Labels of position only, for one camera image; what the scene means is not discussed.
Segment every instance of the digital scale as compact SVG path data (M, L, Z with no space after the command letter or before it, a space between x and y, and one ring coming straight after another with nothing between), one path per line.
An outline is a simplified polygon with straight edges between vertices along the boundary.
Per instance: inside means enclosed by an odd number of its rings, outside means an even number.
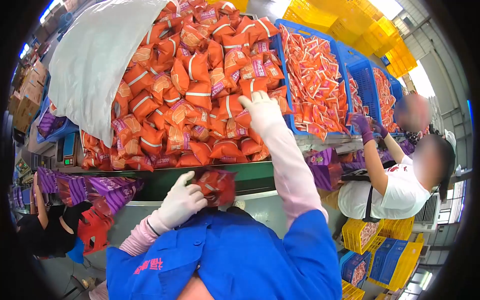
M77 166L78 134L73 132L57 141L55 167Z

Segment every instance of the hand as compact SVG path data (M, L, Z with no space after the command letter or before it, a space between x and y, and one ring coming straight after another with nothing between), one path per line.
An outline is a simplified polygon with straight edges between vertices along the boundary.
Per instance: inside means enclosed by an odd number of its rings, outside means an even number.
M388 131L387 129L385 129L385 127L382 124L373 120L372 127L373 127L373 132L379 133L383 139L387 136Z
M239 102L248 109L252 117L250 125L262 138L265 130L272 124L286 126L278 102L270 99L266 92L253 92L251 101L245 96L240 96Z
M363 144L373 140L373 134L370 129L370 124L367 118L362 114L350 114L350 123L355 126L355 129L361 133Z
M185 223L207 205L200 186L185 186L194 175L194 171L180 175L163 200L162 206L148 217L148 223L158 234Z

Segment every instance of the wall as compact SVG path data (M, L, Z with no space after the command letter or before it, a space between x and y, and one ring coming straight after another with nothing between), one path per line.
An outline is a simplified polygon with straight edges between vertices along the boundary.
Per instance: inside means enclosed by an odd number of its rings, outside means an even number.
M403 36L405 44L415 59L421 61L432 83L444 128L452 131L457 139L457 164L471 168L473 139L467 105L469 89L460 60L419 0L396 1L410 15L414 25Z

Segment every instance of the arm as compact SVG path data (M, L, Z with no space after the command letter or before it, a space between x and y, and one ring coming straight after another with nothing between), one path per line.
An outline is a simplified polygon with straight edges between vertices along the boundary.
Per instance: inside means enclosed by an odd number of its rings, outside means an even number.
M239 97L239 101L248 109L252 128L262 137L272 156L275 187L283 199L287 227L311 210L320 210L328 222L328 213L322 207L313 175L285 124L277 101L263 91L253 92L252 101L245 96Z

